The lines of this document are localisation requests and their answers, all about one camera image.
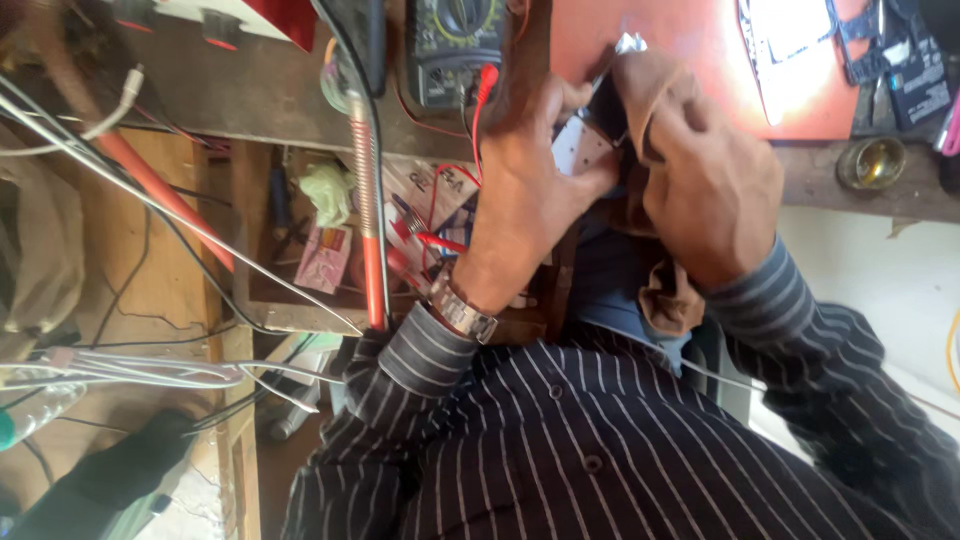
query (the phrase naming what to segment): green bottle cap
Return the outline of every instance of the green bottle cap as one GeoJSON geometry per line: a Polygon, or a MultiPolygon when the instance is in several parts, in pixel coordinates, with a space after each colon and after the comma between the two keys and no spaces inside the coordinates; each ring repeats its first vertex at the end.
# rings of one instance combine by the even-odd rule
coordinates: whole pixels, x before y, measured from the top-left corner
{"type": "Polygon", "coordinates": [[[0,452],[16,442],[16,424],[6,410],[0,410],[0,452]]]}

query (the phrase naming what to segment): plastic bottle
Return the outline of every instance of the plastic bottle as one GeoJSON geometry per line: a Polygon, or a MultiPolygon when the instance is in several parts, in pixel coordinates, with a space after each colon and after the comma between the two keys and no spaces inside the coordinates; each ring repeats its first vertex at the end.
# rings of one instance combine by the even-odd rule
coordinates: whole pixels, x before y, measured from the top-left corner
{"type": "MultiPolygon", "coordinates": [[[[57,374],[40,369],[18,369],[10,375],[7,383],[16,380],[51,379],[57,374]]],[[[0,393],[0,451],[15,445],[63,414],[84,396],[86,385],[78,382],[47,386],[27,397],[33,391],[31,389],[0,393]]]]}

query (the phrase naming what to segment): wristwatch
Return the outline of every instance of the wristwatch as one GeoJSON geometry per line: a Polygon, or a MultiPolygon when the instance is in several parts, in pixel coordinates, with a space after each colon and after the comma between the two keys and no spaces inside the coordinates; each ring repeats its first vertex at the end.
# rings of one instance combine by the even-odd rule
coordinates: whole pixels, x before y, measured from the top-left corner
{"type": "Polygon", "coordinates": [[[452,265],[441,270],[430,287],[427,303],[440,313],[448,325],[468,338],[487,343],[496,330],[496,317],[484,315],[463,301],[450,288],[452,265]]]}

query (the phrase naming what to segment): black striped shirt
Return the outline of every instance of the black striped shirt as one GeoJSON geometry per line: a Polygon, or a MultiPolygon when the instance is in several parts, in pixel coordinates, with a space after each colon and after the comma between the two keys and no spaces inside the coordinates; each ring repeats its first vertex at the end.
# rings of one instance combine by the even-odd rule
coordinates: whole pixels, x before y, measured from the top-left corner
{"type": "Polygon", "coordinates": [[[880,369],[859,313],[817,303],[779,240],[707,300],[816,466],[640,342],[581,325],[478,350],[415,307],[361,340],[284,538],[960,536],[957,445],[880,369]]]}

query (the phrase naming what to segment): black battery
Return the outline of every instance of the black battery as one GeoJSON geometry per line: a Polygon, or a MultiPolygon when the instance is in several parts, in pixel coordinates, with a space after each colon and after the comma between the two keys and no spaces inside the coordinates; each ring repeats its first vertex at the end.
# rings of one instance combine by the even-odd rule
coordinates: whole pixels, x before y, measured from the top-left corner
{"type": "Polygon", "coordinates": [[[930,35],[917,41],[906,61],[891,66],[889,84],[897,127],[901,131],[913,128],[950,105],[943,54],[930,35]]]}

